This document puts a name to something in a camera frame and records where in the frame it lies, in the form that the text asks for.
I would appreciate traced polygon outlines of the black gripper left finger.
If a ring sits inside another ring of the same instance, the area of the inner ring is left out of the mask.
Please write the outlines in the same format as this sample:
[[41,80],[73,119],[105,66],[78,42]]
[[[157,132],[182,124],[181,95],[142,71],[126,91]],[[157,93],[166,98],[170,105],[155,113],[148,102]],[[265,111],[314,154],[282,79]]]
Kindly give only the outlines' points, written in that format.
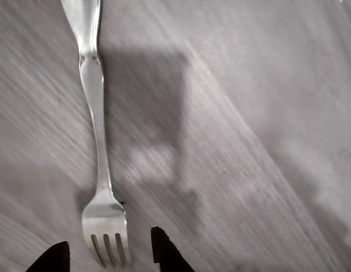
[[70,272],[70,247],[67,241],[48,248],[26,272]]

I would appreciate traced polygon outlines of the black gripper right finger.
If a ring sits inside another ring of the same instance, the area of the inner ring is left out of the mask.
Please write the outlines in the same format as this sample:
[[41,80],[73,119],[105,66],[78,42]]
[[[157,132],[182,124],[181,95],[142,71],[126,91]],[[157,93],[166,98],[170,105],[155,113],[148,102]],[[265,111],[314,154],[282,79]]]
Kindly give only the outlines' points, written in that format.
[[194,272],[162,228],[151,229],[151,244],[153,261],[161,272]]

